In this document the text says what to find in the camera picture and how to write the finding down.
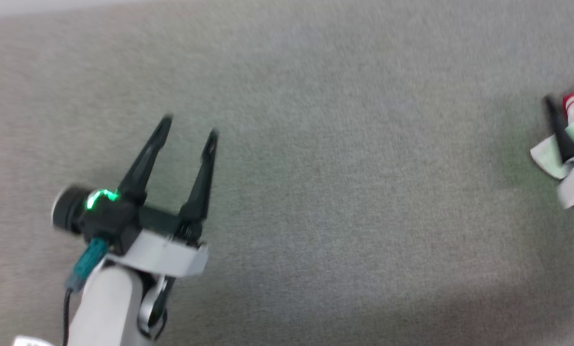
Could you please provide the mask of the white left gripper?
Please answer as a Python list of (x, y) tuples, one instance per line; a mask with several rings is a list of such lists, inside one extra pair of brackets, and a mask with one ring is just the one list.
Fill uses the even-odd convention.
[[(158, 123), (137, 158), (119, 184), (119, 195), (142, 205), (147, 184), (158, 153), (170, 133), (173, 115), (166, 114)], [(137, 239), (124, 255), (108, 254), (107, 260), (166, 277), (185, 278), (203, 273), (208, 247), (200, 241), (203, 223), (208, 217), (219, 132), (212, 129), (201, 154), (201, 165), (187, 202), (179, 215), (153, 207), (142, 207)]]

